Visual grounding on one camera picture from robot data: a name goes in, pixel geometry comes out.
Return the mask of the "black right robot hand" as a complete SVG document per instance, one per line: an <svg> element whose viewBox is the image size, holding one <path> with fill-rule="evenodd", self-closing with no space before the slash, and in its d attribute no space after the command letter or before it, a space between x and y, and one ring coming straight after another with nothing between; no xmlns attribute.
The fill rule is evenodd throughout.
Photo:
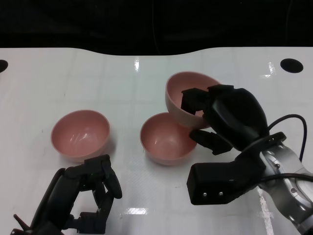
<svg viewBox="0 0 313 235"><path fill-rule="evenodd" d="M203 111L202 119L213 132L195 129L189 137L219 155L235 148L243 151L255 141L269 135L266 115L252 93L231 85L215 85L206 91L191 88L182 91L181 108L194 115Z"/></svg>

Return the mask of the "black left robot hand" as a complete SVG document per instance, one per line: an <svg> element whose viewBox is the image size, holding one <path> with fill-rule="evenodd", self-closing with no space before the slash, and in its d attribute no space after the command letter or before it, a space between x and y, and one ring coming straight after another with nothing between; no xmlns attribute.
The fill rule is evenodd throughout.
<svg viewBox="0 0 313 235"><path fill-rule="evenodd" d="M71 215L80 192L91 191L96 212ZM109 155L87 159L83 164L59 169L48 186L36 212L31 230L51 223L58 230L76 229L80 234L101 234L106 230L114 199L122 198L122 189L111 167Z"/></svg>

